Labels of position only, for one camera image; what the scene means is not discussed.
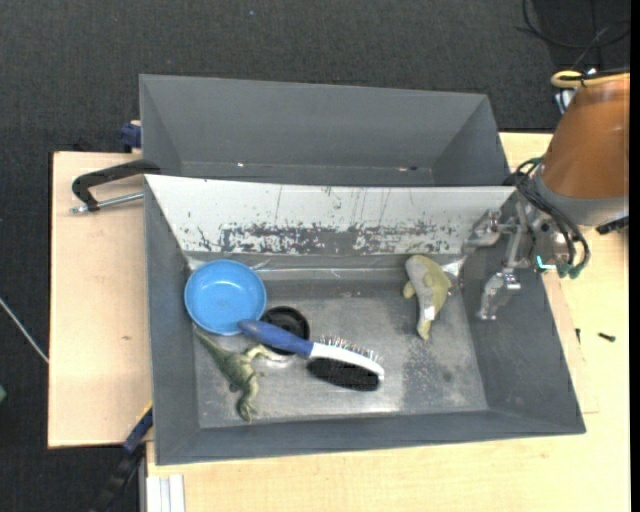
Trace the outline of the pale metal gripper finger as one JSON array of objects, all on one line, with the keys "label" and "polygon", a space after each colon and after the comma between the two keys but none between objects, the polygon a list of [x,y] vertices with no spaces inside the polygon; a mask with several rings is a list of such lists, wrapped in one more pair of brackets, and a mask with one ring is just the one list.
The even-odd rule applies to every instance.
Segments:
[{"label": "pale metal gripper finger", "polygon": [[463,242],[462,249],[475,251],[496,244],[501,237],[500,217],[500,210],[486,210],[480,219],[473,224],[470,235]]},{"label": "pale metal gripper finger", "polygon": [[495,320],[498,310],[520,290],[520,280],[513,271],[496,272],[483,287],[476,316],[480,320]]}]

